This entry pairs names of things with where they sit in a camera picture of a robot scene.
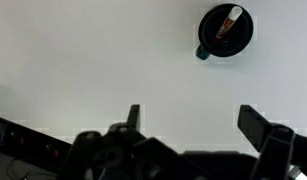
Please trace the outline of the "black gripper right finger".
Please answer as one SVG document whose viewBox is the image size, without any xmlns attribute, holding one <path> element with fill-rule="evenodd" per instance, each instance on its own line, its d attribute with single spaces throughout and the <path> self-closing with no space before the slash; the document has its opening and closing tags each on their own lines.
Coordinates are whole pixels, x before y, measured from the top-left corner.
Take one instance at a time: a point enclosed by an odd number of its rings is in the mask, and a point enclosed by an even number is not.
<svg viewBox="0 0 307 180">
<path fill-rule="evenodd" d="M 259 153 L 251 180 L 290 180 L 290 165 L 307 177 L 307 136 L 269 122 L 250 105 L 240 106 L 237 126 Z"/>
</svg>

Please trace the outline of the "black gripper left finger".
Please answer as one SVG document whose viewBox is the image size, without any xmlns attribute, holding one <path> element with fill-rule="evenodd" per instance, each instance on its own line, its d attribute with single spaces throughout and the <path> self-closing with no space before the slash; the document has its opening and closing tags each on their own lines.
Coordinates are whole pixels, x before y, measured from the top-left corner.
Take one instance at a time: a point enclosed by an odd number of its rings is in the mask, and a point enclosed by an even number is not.
<svg viewBox="0 0 307 180">
<path fill-rule="evenodd" d="M 105 135 L 77 135 L 57 180 L 180 180 L 180 155 L 139 130 L 140 106 L 130 107 L 125 122 Z"/>
</svg>

